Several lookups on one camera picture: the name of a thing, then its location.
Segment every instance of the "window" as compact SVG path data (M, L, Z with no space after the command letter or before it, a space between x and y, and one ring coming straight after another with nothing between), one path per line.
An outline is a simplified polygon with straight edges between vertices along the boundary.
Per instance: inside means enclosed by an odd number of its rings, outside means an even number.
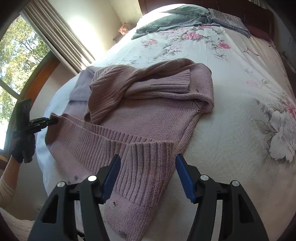
M49 52L32 27L17 17L0 42L0 149L20 93L27 80Z

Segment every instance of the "tree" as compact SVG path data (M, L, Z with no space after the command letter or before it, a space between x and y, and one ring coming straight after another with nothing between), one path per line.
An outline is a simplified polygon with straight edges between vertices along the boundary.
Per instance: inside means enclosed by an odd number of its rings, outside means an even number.
M0 79L19 94L48 52L44 41L19 16L0 42ZM0 87L0 123L10 120L16 101Z

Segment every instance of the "black glove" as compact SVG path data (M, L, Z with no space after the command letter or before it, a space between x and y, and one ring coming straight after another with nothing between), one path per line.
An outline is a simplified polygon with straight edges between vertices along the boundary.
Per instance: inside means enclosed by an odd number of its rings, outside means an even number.
M32 156L35 153L35 147L36 147L35 135L29 134L25 137L19 138L16 141L15 146L11 152L11 155L14 157L14 159L18 163L22 163L24 159L25 159L25 162L31 162Z

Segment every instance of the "maroon pillow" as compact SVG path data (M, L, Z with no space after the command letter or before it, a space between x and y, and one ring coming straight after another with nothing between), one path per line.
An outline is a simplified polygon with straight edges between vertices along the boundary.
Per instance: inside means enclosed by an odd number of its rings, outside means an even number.
M246 28L250 31L250 34L252 34L254 37L264 39L266 41L270 41L270 37L268 33L264 32L263 30L248 24L246 24Z

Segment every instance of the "headboard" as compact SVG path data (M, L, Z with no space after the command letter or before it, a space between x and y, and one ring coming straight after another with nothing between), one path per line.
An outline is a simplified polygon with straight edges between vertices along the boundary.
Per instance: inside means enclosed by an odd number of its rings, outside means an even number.
M156 8L177 3L195 4L240 17L244 24L261 29L271 39L274 38L273 13L248 0L139 0L143 15Z

